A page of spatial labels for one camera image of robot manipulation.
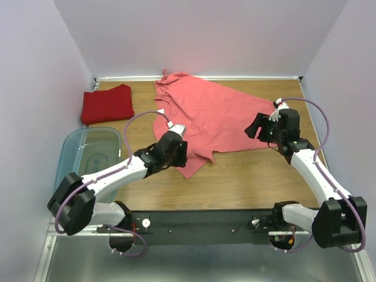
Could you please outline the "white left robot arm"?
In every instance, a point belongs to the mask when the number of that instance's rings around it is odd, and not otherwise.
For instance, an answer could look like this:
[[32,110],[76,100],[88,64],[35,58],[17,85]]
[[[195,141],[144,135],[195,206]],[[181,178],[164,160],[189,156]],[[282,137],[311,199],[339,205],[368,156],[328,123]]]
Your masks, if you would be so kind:
[[126,231],[130,225],[129,209],[121,202],[102,203],[101,199],[168,167],[185,167],[185,131],[184,126],[174,125],[157,143],[139,149],[123,162],[81,177],[76,173],[65,176],[47,205],[55,218],[56,232],[71,236],[94,225]]

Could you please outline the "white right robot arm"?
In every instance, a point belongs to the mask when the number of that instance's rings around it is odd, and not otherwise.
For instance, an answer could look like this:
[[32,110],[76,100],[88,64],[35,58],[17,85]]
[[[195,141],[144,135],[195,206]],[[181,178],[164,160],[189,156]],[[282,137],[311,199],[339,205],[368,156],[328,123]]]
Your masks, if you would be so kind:
[[276,144],[279,154],[299,172],[320,205],[318,210],[312,210],[297,201],[276,203],[270,216],[275,229],[295,225],[309,232],[323,249],[364,249],[367,203],[343,188],[322,164],[314,146],[300,136],[300,115],[296,110],[277,109],[272,115],[258,113],[245,133],[251,139]]

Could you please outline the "pink t shirt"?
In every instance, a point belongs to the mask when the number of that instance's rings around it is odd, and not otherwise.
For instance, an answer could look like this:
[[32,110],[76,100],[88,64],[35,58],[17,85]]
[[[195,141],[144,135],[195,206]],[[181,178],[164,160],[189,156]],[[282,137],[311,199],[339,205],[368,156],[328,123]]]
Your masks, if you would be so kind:
[[213,162],[214,152],[267,147],[244,131],[258,113],[273,112],[272,102],[182,72],[164,74],[155,82],[155,89],[156,107],[164,113],[153,122],[155,137],[164,134],[167,119],[186,127],[187,163],[178,168],[185,179]]

